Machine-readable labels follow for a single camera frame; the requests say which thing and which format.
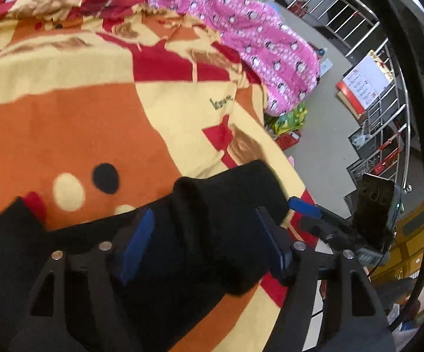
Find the black knit pants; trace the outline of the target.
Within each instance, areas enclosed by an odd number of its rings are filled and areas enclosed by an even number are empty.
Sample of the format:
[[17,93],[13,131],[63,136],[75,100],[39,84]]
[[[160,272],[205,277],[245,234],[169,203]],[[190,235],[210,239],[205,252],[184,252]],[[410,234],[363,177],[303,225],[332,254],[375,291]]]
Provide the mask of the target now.
[[15,199],[0,213],[0,351],[167,351],[269,271],[259,209],[288,211],[260,160],[59,231]]

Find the red bag on floor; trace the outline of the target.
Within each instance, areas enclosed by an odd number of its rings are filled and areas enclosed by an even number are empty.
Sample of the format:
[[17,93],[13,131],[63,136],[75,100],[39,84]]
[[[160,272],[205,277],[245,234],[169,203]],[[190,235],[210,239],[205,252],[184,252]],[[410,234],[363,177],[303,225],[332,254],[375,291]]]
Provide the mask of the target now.
[[298,130],[289,131],[278,136],[275,139],[275,142],[280,147],[280,149],[282,149],[282,151],[285,151],[287,149],[290,149],[294,145],[297,145],[299,143],[300,138],[301,133]]

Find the green yellow bag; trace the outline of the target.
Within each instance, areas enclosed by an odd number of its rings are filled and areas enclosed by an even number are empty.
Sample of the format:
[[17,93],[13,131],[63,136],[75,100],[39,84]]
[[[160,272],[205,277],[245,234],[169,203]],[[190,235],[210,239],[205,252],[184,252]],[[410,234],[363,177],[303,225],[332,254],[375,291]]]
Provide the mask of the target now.
[[279,117],[264,115],[264,127],[275,137],[295,130],[301,130],[305,125],[307,108],[304,102],[296,105],[291,111]]

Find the red white calendar board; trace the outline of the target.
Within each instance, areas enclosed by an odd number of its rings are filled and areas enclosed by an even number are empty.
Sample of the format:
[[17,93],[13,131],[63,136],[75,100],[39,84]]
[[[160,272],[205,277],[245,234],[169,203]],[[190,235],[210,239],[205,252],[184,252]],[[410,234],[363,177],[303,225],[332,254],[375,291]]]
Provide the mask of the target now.
[[395,75],[374,50],[355,65],[336,84],[337,97],[345,104],[355,119],[365,114],[370,105],[393,82]]

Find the pink penguin quilt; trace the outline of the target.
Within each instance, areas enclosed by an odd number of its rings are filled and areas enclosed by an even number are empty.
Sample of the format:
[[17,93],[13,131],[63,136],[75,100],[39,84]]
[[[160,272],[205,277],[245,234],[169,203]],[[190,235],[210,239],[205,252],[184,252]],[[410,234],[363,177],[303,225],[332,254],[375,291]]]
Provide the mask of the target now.
[[292,111],[318,84],[320,62],[313,47],[259,0],[148,0],[200,19],[237,51],[268,90],[267,114]]

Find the steel stair railing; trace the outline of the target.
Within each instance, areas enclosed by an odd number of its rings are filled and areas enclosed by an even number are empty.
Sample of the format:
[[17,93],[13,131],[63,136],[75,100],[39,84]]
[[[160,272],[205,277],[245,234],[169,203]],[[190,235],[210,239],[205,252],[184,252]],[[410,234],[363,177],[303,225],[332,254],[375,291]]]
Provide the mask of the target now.
[[348,167],[352,179],[358,181],[370,173],[410,192],[409,98],[391,43],[375,13],[365,0],[291,0],[287,8],[350,63],[336,82],[336,93],[359,125],[349,137],[358,154]]

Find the red orange love blanket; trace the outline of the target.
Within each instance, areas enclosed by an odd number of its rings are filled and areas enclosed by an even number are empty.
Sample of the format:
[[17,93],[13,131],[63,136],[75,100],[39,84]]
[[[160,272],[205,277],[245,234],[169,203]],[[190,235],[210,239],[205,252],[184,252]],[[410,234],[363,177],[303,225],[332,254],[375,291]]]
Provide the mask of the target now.
[[[59,231],[255,160],[287,200],[310,201],[265,130],[265,86],[216,32],[143,4],[117,19],[68,18],[75,7],[19,0],[0,13],[0,213],[20,198],[44,230]],[[288,208],[275,224],[314,248],[298,222]],[[167,351],[265,351],[286,294],[269,269]]]

